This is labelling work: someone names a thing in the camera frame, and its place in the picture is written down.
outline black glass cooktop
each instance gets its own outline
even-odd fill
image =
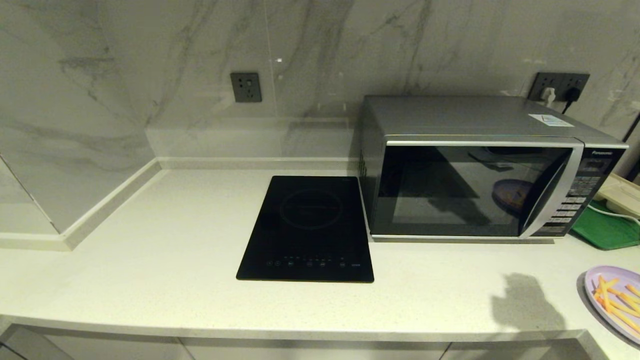
[[[236,278],[373,282],[357,178],[271,178]]]

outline microwave oven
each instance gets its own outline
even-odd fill
[[[355,140],[376,241],[562,237],[628,147],[519,97],[367,96]]]

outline gray electrical socket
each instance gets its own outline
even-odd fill
[[[236,102],[262,102],[258,73],[232,72],[231,84],[234,87]]]
[[[531,85],[529,96],[527,99],[533,101],[542,101],[542,91],[545,88],[555,88],[556,99],[555,101],[566,101],[566,92],[571,88],[578,88],[580,91],[584,90],[589,79],[589,74],[574,74],[569,72],[539,72],[536,75],[536,79]]]

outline cabinet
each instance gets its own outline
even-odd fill
[[[577,340],[453,343],[441,360],[589,360]]]
[[[439,360],[449,343],[182,339],[195,360]]]
[[[44,336],[26,327],[11,326],[7,330],[6,336],[8,339],[4,342],[28,360],[73,360]],[[10,352],[6,348],[3,350],[4,354]],[[11,353],[7,356],[8,359],[13,359],[17,355]]]
[[[0,360],[23,360],[18,355],[9,351],[6,347],[0,346]]]
[[[28,360],[588,360],[575,339],[484,343],[202,339],[12,327]],[[0,360],[23,360],[0,348]]]
[[[73,360],[192,360],[176,338],[50,329],[43,332]]]

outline kitchen counter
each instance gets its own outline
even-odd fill
[[[275,174],[345,171],[162,170],[73,252],[0,250],[0,325],[206,338],[578,338],[597,352],[593,338],[611,359],[637,359],[577,284],[596,265],[640,272],[640,247],[604,252],[571,236],[370,243],[372,284],[236,280]]]

